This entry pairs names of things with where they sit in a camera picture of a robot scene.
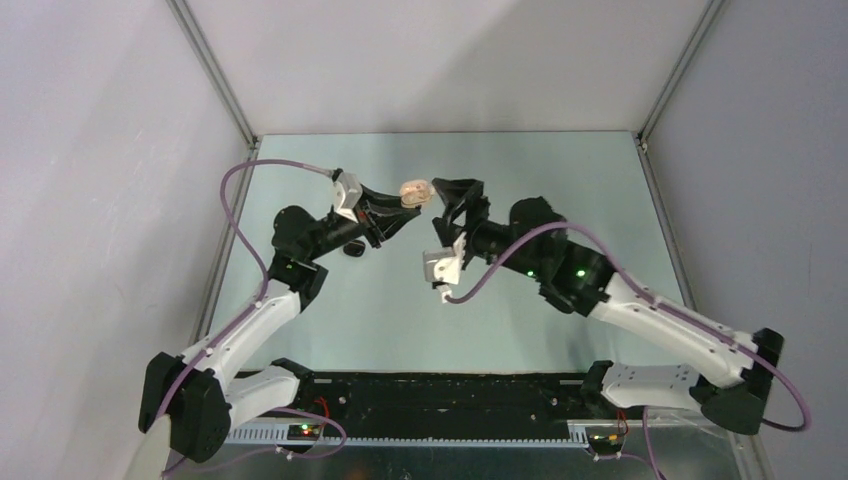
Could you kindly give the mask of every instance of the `cable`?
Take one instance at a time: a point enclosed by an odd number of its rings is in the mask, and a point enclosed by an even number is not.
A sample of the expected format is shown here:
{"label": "cable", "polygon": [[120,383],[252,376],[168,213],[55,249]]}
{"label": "cable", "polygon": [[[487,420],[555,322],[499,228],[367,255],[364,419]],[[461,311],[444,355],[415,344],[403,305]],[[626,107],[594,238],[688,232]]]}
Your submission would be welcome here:
{"label": "cable", "polygon": [[648,465],[654,471],[654,476],[657,480],[663,479],[659,467],[657,467],[657,458],[654,456],[654,446],[651,445],[651,436],[648,433],[648,407],[642,411],[642,432],[645,434],[645,447],[648,448]]}
{"label": "cable", "polygon": [[[624,413],[624,410],[619,409],[616,414],[616,426],[618,427],[619,435],[626,437],[628,433],[630,433],[630,425],[627,423],[627,415]],[[624,433],[621,433],[621,423],[624,422]]]}
{"label": "cable", "polygon": [[[265,267],[265,263],[262,261],[262,257],[259,256],[259,253],[256,251],[255,248],[253,248],[253,245],[250,244],[250,242],[247,240],[247,237],[245,237],[244,233],[241,231],[241,228],[239,228],[238,221],[236,220],[235,215],[233,214],[233,211],[230,208],[229,202],[227,201],[227,185],[229,184],[230,178],[233,175],[235,175],[237,172],[244,170],[246,168],[258,167],[258,166],[261,166],[261,165],[284,165],[284,166],[289,166],[289,167],[297,167],[297,168],[302,168],[302,169],[309,171],[309,172],[313,172],[313,173],[317,173],[319,175],[323,175],[323,176],[328,177],[328,178],[332,178],[332,175],[333,175],[332,170],[321,168],[321,167],[316,167],[315,165],[309,165],[309,164],[302,163],[302,162],[294,162],[294,161],[291,161],[291,160],[284,160],[284,159],[265,159],[265,160],[253,160],[253,161],[240,163],[240,164],[232,167],[231,169],[227,170],[227,173],[225,173],[223,178],[221,178],[221,188],[220,188],[220,191],[219,191],[219,198],[221,200],[221,206],[224,209],[224,214],[227,217],[227,223],[229,223],[229,225],[233,229],[233,232],[235,233],[235,235],[238,237],[238,239],[241,241],[241,243],[244,245],[244,247],[247,249],[247,251],[253,257],[253,259],[256,261],[256,264],[257,264],[257,266],[259,266],[259,270],[262,273],[262,283],[260,284],[260,287],[259,287],[259,293],[256,295],[257,299],[262,299],[263,297],[265,297],[265,293],[268,291],[268,282],[269,282],[268,270]],[[212,340],[209,341],[209,343],[207,344],[207,348],[215,348],[215,346],[217,346],[223,339],[225,339],[227,337],[227,335],[229,335],[233,330],[238,328],[238,326],[241,324],[241,322],[243,322],[251,313],[253,313],[253,311],[255,309],[256,309],[256,306],[255,306],[254,303],[251,303],[250,305],[248,305],[247,308],[245,308],[243,312],[241,312],[238,316],[236,316],[236,318],[234,318],[233,321],[231,321],[217,335],[215,335],[215,337],[213,337]],[[168,391],[165,393],[165,396],[162,398],[162,403],[159,405],[159,409],[156,411],[156,417],[155,418],[159,418],[159,417],[161,417],[162,415],[165,414],[165,412],[168,410],[168,406],[171,404],[171,401],[174,399],[174,395],[176,395],[177,390],[179,390],[180,386],[185,381],[186,377],[188,377],[188,374],[191,373],[191,371],[194,369],[194,367],[197,366],[198,363],[200,363],[200,361],[203,359],[203,356],[204,356],[204,350],[201,350],[200,352],[197,353],[197,355],[194,356],[194,358],[189,360],[189,362],[186,364],[186,367],[179,373],[179,375],[177,375],[177,378],[174,379],[174,382],[171,383],[171,386],[168,388]],[[328,419],[328,423],[338,425],[336,422],[331,421],[329,419]],[[340,431],[342,432],[342,445],[344,445],[345,441],[347,440],[347,434],[344,433],[344,430],[340,430]],[[242,457],[240,457],[238,459],[238,461],[243,460],[244,458],[247,458],[247,457],[250,457],[250,456],[253,456],[253,455],[257,455],[258,453],[263,453],[263,452],[253,451],[253,452],[248,452],[248,453],[250,453],[250,454],[249,455],[243,455]],[[177,468],[180,467],[180,465],[182,465],[183,461],[184,461],[184,459],[178,461],[176,464],[174,464],[173,466],[171,466],[170,468],[168,468],[167,470],[162,472],[163,476],[167,476],[167,475],[173,473]]]}
{"label": "cable", "polygon": [[509,257],[512,256],[519,248],[521,248],[525,243],[529,242],[533,238],[551,230],[574,230],[578,233],[581,233],[592,243],[594,243],[598,247],[598,249],[601,250],[601,253],[606,255],[607,260],[609,260],[610,264],[612,264],[613,268],[615,268],[616,272],[618,272],[618,274],[621,276],[621,279],[624,281],[624,283],[627,284],[627,286],[630,287],[630,289],[633,290],[634,293],[636,293],[637,295],[641,295],[648,303],[655,304],[658,309],[677,317],[678,319],[697,328],[698,330],[701,330],[704,333],[712,335],[713,337],[717,338],[719,341],[726,345],[733,346],[733,348],[736,348],[737,351],[741,352],[743,355],[760,364],[769,373],[771,373],[774,378],[777,378],[780,383],[782,383],[783,386],[786,387],[786,389],[789,391],[789,394],[792,395],[792,398],[798,404],[798,408],[801,410],[801,424],[784,425],[781,423],[773,422],[771,420],[763,419],[763,423],[765,425],[787,432],[802,432],[810,428],[810,425],[812,423],[812,414],[810,412],[810,407],[807,405],[807,402],[804,400],[804,397],[801,395],[801,392],[798,390],[798,388],[795,387],[792,381],[789,380],[789,377],[784,375],[783,372],[778,370],[774,365],[766,361],[766,359],[757,355],[757,353],[753,350],[747,348],[744,345],[736,345],[736,342],[733,340],[732,337],[701,324],[701,322],[696,320],[688,313],[682,310],[678,310],[677,308],[674,308],[671,305],[663,303],[664,299],[662,297],[654,296],[650,292],[647,292],[640,288],[636,281],[633,280],[633,278],[624,270],[624,267],[621,265],[621,263],[615,258],[615,256],[613,256],[613,254],[610,252],[609,248],[607,248],[604,242],[602,242],[594,233],[592,233],[591,230],[582,225],[578,225],[576,223],[571,222],[551,222],[540,227],[536,227],[533,230],[530,230],[521,238],[516,240],[515,243],[510,245],[509,248],[507,248],[504,253],[501,254],[494,263],[492,263],[489,269],[486,270],[486,273],[483,274],[483,277],[480,278],[477,284],[474,285],[468,293],[466,293],[460,298],[446,297],[445,300],[448,303],[452,304],[461,304],[467,302],[475,295],[477,295],[477,292],[479,292],[480,289],[483,288],[483,285],[485,285],[486,282],[488,282],[489,279],[492,277],[492,275],[495,274],[495,270],[497,270],[498,267],[503,265],[504,262],[506,262],[507,259],[509,259]]}
{"label": "cable", "polygon": [[[589,455],[594,457],[596,459],[595,461],[630,459],[630,460],[637,460],[639,463],[645,465],[648,468],[652,468],[652,469],[654,468],[653,464],[649,463],[648,460],[645,460],[644,458],[640,457],[639,455],[634,455],[632,453],[622,453],[620,455],[598,455],[597,453],[595,453],[594,450],[592,450],[591,447],[588,448],[585,451],[586,451],[586,453],[588,453]],[[661,471],[659,471],[659,469],[654,469],[654,475],[657,476],[658,480],[668,480],[668,478]]]}
{"label": "cable", "polygon": [[[342,436],[342,440],[332,450],[324,452],[324,453],[318,453],[318,454],[295,453],[295,452],[286,450],[283,447],[275,445],[273,447],[262,447],[262,448],[256,448],[256,449],[250,450],[250,451],[245,452],[245,453],[243,453],[243,454],[241,454],[241,455],[239,455],[235,458],[227,460],[224,463],[219,463],[217,465],[209,465],[209,466],[202,466],[202,467],[186,467],[186,470],[188,470],[192,473],[214,472],[214,471],[222,470],[224,468],[235,465],[236,463],[239,463],[242,460],[246,460],[246,459],[253,457],[255,455],[261,455],[263,453],[281,453],[281,454],[284,453],[289,458],[302,458],[304,460],[317,460],[319,458],[325,458],[325,457],[329,457],[330,455],[335,454],[336,452],[341,450],[342,447],[344,447],[345,443],[347,443],[347,432],[345,431],[345,429],[338,422],[330,419],[329,417],[322,416],[322,415],[316,415],[314,413],[309,413],[309,412],[301,412],[300,410],[294,410],[294,409],[291,409],[291,408],[275,408],[274,410],[272,410],[272,412],[289,413],[289,414],[296,415],[296,416],[299,416],[299,417],[311,418],[313,420],[320,420],[320,421],[324,422],[325,424],[329,423],[330,425],[335,427],[336,430],[339,431],[339,434]],[[174,464],[174,466],[172,466],[171,468],[166,470],[163,476],[168,476],[168,475],[173,474],[177,470],[177,468],[180,467],[180,465],[183,463],[183,461],[185,461],[185,457],[183,457],[182,460],[180,460],[179,462]]]}

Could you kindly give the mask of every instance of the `metal corner post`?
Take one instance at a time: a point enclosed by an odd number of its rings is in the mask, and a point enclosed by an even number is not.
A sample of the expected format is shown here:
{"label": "metal corner post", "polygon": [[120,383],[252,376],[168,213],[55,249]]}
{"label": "metal corner post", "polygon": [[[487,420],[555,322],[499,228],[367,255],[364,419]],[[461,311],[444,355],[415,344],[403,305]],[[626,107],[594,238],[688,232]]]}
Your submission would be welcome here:
{"label": "metal corner post", "polygon": [[698,53],[698,50],[703,45],[704,39],[712,30],[716,19],[727,3],[727,0],[709,0],[707,2],[706,7],[704,7],[704,11],[701,13],[701,17],[698,19],[698,23],[695,24],[695,29],[692,30],[692,33],[689,35],[689,39],[686,41],[683,51],[680,52],[680,56],[674,63],[674,67],[672,67],[671,73],[669,74],[668,79],[666,79],[659,96],[656,101],[654,101],[654,105],[648,113],[648,118],[645,119],[645,123],[638,132],[638,138],[642,142],[646,142],[648,137],[651,136],[651,133],[653,133],[669,99],[671,99],[672,95],[674,95],[674,91],[680,84],[683,74],[686,73],[686,70],[692,63],[692,59],[695,57],[695,54]]}
{"label": "metal corner post", "polygon": [[238,99],[236,99],[236,95],[233,92],[230,83],[224,76],[224,72],[221,70],[221,65],[219,65],[218,60],[215,59],[215,55],[209,47],[209,42],[206,40],[206,36],[203,34],[203,30],[200,28],[200,25],[197,23],[197,18],[195,18],[188,1],[167,0],[167,2],[168,6],[171,7],[171,11],[174,13],[177,23],[179,23],[180,27],[183,29],[183,33],[185,33],[186,39],[188,39],[192,50],[194,50],[195,55],[197,55],[200,65],[209,76],[209,80],[212,82],[213,88],[218,93],[218,96],[221,98],[221,102],[227,109],[227,113],[230,114],[233,122],[235,122],[245,144],[247,144],[248,148],[255,147],[256,134],[250,127],[250,123],[247,121],[247,117],[245,116],[241,105],[239,105]]}

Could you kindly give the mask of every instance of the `gray wall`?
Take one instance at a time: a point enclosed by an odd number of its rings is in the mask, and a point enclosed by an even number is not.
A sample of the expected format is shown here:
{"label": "gray wall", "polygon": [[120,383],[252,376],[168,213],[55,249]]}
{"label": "gray wall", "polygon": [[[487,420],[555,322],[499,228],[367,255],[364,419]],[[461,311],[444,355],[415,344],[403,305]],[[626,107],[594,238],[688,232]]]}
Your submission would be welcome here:
{"label": "gray wall", "polygon": [[[814,426],[764,429],[781,479],[848,470],[846,25],[845,0],[730,2],[649,141],[699,307],[787,339]],[[768,416],[798,421],[780,386]]]}
{"label": "gray wall", "polygon": [[246,148],[166,2],[0,12],[0,477],[123,478]]}

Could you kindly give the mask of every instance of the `purple cable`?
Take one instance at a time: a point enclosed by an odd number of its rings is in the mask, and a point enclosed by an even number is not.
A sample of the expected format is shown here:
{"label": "purple cable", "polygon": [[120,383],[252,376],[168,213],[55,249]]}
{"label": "purple cable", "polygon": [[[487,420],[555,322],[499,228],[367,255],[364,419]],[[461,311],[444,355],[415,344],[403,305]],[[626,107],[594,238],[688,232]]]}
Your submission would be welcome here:
{"label": "purple cable", "polygon": [[[311,418],[313,420],[318,420],[322,423],[328,423],[328,424],[332,425],[333,427],[335,427],[336,430],[339,431],[339,434],[341,434],[341,436],[342,436],[342,441],[338,445],[336,445],[335,448],[333,448],[332,450],[329,450],[329,451],[324,452],[324,453],[316,453],[316,454],[290,452],[288,450],[283,449],[282,447],[277,447],[277,446],[256,448],[256,449],[250,450],[248,452],[245,452],[245,453],[243,453],[243,454],[241,454],[241,455],[239,455],[235,458],[231,458],[230,460],[227,460],[224,463],[219,463],[218,465],[210,465],[210,466],[203,466],[203,467],[189,467],[189,468],[187,468],[187,470],[192,472],[192,473],[214,472],[216,470],[222,470],[224,468],[235,465],[236,463],[239,463],[242,460],[248,459],[248,458],[250,458],[254,455],[260,455],[260,454],[263,454],[263,453],[285,453],[286,455],[291,455],[294,458],[302,458],[304,460],[317,460],[319,458],[325,458],[325,457],[329,457],[330,455],[335,454],[336,452],[338,452],[339,450],[342,449],[342,447],[345,445],[345,443],[347,443],[347,432],[345,432],[344,428],[342,428],[342,426],[339,425],[338,422],[336,422],[335,420],[333,420],[331,418],[324,417],[322,415],[316,415],[314,413],[301,412],[300,410],[294,410],[294,409],[291,409],[291,408],[275,408],[272,411],[273,412],[288,413],[288,414],[296,415],[298,417]],[[176,464],[174,464],[174,466],[172,466],[171,468],[166,470],[164,472],[163,476],[168,476],[168,475],[172,474],[177,468],[179,468],[179,466],[182,464],[182,462],[184,460],[185,460],[185,457],[182,460],[180,460],[179,462],[177,462]]]}
{"label": "purple cable", "polygon": [[[643,290],[639,287],[639,285],[636,283],[636,281],[633,280],[633,278],[624,270],[624,267],[615,258],[615,256],[613,256],[613,254],[610,252],[609,248],[607,248],[607,246],[604,244],[604,242],[601,241],[601,239],[599,239],[588,228],[586,228],[582,225],[578,225],[576,223],[571,223],[571,222],[551,222],[551,223],[542,225],[540,227],[536,227],[533,230],[530,230],[529,232],[524,234],[521,238],[516,240],[515,243],[510,245],[509,248],[507,248],[506,251],[504,251],[504,253],[501,254],[498,257],[498,259],[489,267],[489,269],[486,270],[486,273],[483,275],[483,277],[480,279],[480,281],[478,281],[477,284],[474,285],[474,287],[472,287],[471,290],[468,293],[466,293],[464,296],[462,296],[460,298],[447,297],[445,300],[448,303],[453,303],[453,304],[465,303],[468,300],[471,300],[471,298],[474,297],[474,295],[477,295],[477,292],[479,292],[480,289],[483,288],[483,285],[485,285],[486,282],[489,281],[489,279],[492,277],[492,275],[495,274],[495,270],[497,270],[498,267],[503,265],[504,262],[506,262],[507,259],[509,259],[509,257],[512,254],[514,254],[519,248],[524,246],[524,244],[526,244],[527,242],[529,242],[533,238],[535,238],[535,237],[537,237],[537,236],[539,236],[539,235],[541,235],[545,232],[551,231],[551,230],[574,230],[576,232],[581,233],[583,236],[588,238],[592,243],[594,243],[598,247],[598,249],[601,250],[601,253],[606,255],[607,260],[609,260],[610,264],[612,264],[613,268],[615,268],[616,272],[618,272],[618,274],[621,276],[621,279],[624,281],[624,283],[627,284],[627,286],[630,287],[630,289],[633,290],[634,293],[644,297],[645,300],[648,301],[648,303],[657,303],[656,300],[658,299],[658,297],[653,296],[649,292],[646,292],[645,290]],[[683,320],[684,322],[688,323],[689,325],[692,325],[693,327],[701,330],[704,333],[707,333],[709,335],[716,337],[717,339],[719,339],[722,343],[724,343],[726,345],[734,346],[734,344],[736,343],[733,340],[733,338],[731,338],[730,336],[725,335],[722,332],[713,330],[713,329],[707,327],[706,325],[703,325],[701,322],[699,322],[698,320],[696,320],[695,318],[690,316],[688,313],[681,311],[681,310],[678,310],[677,308],[674,308],[674,306],[672,306],[672,305],[668,305],[666,303],[663,303],[662,302],[663,299],[661,297],[659,297],[659,300],[660,301],[657,303],[657,308],[659,308],[660,310],[663,310],[664,312],[667,312],[667,313],[679,318],[680,320]],[[749,357],[751,360],[762,365],[763,368],[765,368],[766,370],[768,370],[769,373],[774,375],[774,377],[777,378],[780,381],[780,383],[782,383],[783,386],[786,387],[786,389],[789,391],[789,394],[792,395],[792,398],[794,398],[795,402],[798,404],[798,408],[801,409],[801,416],[802,416],[801,425],[784,425],[784,424],[776,423],[776,422],[773,422],[773,421],[767,420],[767,419],[763,419],[763,423],[770,426],[770,427],[776,428],[778,430],[787,431],[787,432],[802,432],[804,430],[809,429],[810,424],[812,422],[812,414],[810,412],[810,407],[807,405],[807,402],[804,400],[804,397],[801,395],[801,392],[798,390],[798,388],[795,387],[795,385],[789,380],[789,377],[787,377],[786,375],[783,374],[783,372],[781,372],[780,370],[775,368],[774,365],[772,365],[768,361],[766,361],[766,359],[757,355],[756,352],[745,347],[744,345],[735,345],[734,348],[736,348],[738,351],[742,352],[742,354]]]}
{"label": "purple cable", "polygon": [[[250,252],[250,255],[256,260],[256,264],[259,266],[259,270],[262,272],[262,284],[259,287],[259,294],[256,296],[257,299],[261,299],[265,296],[265,293],[268,291],[268,270],[265,268],[265,263],[262,261],[262,257],[259,256],[259,253],[256,252],[256,249],[253,248],[253,245],[247,240],[247,237],[244,236],[241,229],[238,226],[238,220],[236,220],[235,215],[233,215],[232,209],[230,209],[230,205],[227,202],[227,184],[229,183],[230,177],[232,177],[236,172],[240,170],[244,170],[245,168],[258,167],[260,165],[286,165],[289,167],[297,167],[302,168],[304,170],[318,173],[324,175],[326,177],[330,177],[332,175],[331,170],[327,170],[325,168],[316,167],[314,165],[309,165],[301,162],[294,162],[291,160],[282,160],[282,159],[274,159],[274,160],[253,160],[249,162],[244,162],[236,165],[235,167],[227,170],[227,173],[224,174],[224,177],[221,179],[221,189],[219,192],[219,196],[221,199],[221,206],[224,208],[224,214],[227,216],[227,222],[232,227],[233,232],[235,232],[236,236],[241,240],[241,243]],[[248,305],[247,308],[244,309],[229,325],[224,327],[212,340],[207,344],[208,348],[215,348],[221,340],[227,337],[233,330],[235,330],[241,322],[244,321],[253,311],[256,309],[253,303]],[[198,363],[203,359],[203,350],[197,353],[194,358],[192,358],[186,367],[177,375],[177,378],[171,384],[171,387],[168,388],[168,391],[165,393],[165,396],[162,398],[162,403],[159,405],[159,410],[156,411],[156,418],[161,417],[168,410],[168,406],[171,404],[171,400],[174,399],[174,395],[176,395],[177,390],[180,388],[180,385],[185,381],[186,377],[189,373],[197,366]]]}
{"label": "purple cable", "polygon": [[[589,452],[589,455],[592,455],[593,457],[595,455],[597,455],[595,453],[595,451],[592,450],[591,447],[588,449],[588,452]],[[623,458],[630,459],[630,460],[638,460],[639,463],[645,465],[648,468],[653,469],[654,475],[656,475],[658,480],[668,480],[668,478],[666,478],[666,476],[663,475],[663,473],[661,471],[659,471],[659,469],[654,467],[653,462],[648,462],[647,460],[640,457],[639,455],[633,455],[632,453],[622,453],[620,457],[618,455],[598,455],[598,460],[621,460]]]}
{"label": "purple cable", "polygon": [[664,480],[662,472],[657,467],[657,458],[654,456],[654,446],[651,445],[651,436],[648,433],[648,407],[642,410],[642,432],[645,435],[645,446],[648,448],[648,466],[654,471],[654,476],[657,480]]}

